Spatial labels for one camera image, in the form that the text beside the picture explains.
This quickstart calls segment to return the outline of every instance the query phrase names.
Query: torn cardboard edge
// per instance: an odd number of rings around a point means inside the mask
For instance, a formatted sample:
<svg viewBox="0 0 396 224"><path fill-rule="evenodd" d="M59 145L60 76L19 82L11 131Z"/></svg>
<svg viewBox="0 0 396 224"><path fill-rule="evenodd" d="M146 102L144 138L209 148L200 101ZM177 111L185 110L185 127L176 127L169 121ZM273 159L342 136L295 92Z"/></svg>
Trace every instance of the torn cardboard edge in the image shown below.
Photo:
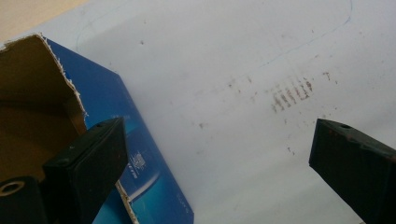
<svg viewBox="0 0 396 224"><path fill-rule="evenodd" d="M86 132L75 86L42 35L7 42L0 50L0 181L32 175Z"/></svg>
<svg viewBox="0 0 396 224"><path fill-rule="evenodd" d="M122 187L120 181L117 181L116 188L122 198L122 203L125 206L126 211L128 212L129 218L132 220L133 224L140 224L137 220L136 215L134 214L134 210L132 210L132 206L130 205L131 200L125 192L125 189Z"/></svg>

